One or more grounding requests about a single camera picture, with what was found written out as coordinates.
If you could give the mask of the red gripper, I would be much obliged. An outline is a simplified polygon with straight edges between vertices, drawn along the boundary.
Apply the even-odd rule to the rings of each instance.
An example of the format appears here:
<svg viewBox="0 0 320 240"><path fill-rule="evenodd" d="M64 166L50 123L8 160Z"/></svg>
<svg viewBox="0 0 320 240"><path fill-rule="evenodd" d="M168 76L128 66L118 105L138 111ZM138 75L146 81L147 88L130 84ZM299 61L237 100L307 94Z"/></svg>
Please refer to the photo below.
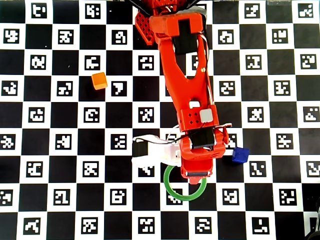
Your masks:
<svg viewBox="0 0 320 240"><path fill-rule="evenodd" d="M214 159L221 158L229 144L227 126L200 127L180 140L181 175L191 185L207 181L213 173Z"/></svg>

